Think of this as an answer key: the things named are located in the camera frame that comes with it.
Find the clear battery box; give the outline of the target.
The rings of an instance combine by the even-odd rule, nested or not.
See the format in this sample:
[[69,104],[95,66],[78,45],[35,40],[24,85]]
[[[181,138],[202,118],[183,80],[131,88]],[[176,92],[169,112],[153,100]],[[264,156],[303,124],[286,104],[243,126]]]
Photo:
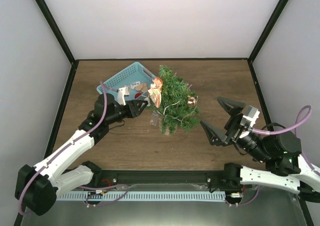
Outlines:
[[150,118],[150,124],[156,126],[158,123],[159,114],[156,111],[153,111]]

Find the gingerbread figure ornament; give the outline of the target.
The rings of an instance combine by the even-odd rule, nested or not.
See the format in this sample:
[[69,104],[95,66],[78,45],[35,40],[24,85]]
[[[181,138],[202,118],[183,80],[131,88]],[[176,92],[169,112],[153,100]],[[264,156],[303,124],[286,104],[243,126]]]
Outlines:
[[150,85],[150,88],[148,89],[148,96],[153,102],[154,106],[156,108],[159,108],[162,101],[162,86],[163,81],[160,77],[155,77],[153,80],[153,83]]

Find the small green christmas tree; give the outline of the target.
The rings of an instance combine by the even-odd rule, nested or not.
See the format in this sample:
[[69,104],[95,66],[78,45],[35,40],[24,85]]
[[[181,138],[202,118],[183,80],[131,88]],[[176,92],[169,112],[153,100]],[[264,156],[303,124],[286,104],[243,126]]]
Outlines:
[[[156,108],[151,99],[150,109],[159,114],[159,129],[162,134],[173,135],[178,128],[190,131],[200,123],[197,117],[200,114],[198,108],[198,95],[191,89],[190,84],[178,76],[173,69],[166,65],[159,66],[158,76],[163,81],[161,92],[161,104]],[[194,107],[187,105],[188,97],[196,97],[197,103]]]

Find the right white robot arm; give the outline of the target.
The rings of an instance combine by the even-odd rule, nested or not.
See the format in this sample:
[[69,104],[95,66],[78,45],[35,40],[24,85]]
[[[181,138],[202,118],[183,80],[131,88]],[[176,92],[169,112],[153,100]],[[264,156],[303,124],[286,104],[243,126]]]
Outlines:
[[201,121],[200,124],[212,146],[233,146],[240,155],[249,155],[253,161],[265,165],[265,170],[258,170],[236,163],[226,163],[219,179],[208,179],[208,188],[225,185],[229,194],[226,201],[238,205],[242,195],[237,189],[245,186],[264,186],[280,189],[297,195],[300,199],[319,203],[320,201],[320,168],[311,163],[303,155],[297,127],[304,124],[312,113],[312,107],[306,105],[304,117],[298,116],[295,124],[284,127],[279,123],[271,123],[271,127],[279,130],[270,131],[254,127],[259,118],[258,108],[249,106],[243,112],[245,103],[224,97],[217,102],[230,116],[221,131],[213,125]]

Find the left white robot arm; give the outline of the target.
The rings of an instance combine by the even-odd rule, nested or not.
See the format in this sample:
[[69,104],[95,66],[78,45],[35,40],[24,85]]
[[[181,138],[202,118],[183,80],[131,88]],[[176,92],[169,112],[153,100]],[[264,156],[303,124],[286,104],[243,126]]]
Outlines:
[[24,207],[41,216],[63,194],[82,186],[97,188],[102,182],[98,167],[82,164],[65,170],[83,153],[95,146],[110,130],[110,125],[125,118],[138,117],[147,107],[146,100],[133,99],[119,104],[114,96],[104,93],[98,96],[94,109],[80,124],[75,133],[55,152],[34,166],[22,166],[17,175],[14,196],[18,200],[18,212],[26,215]]

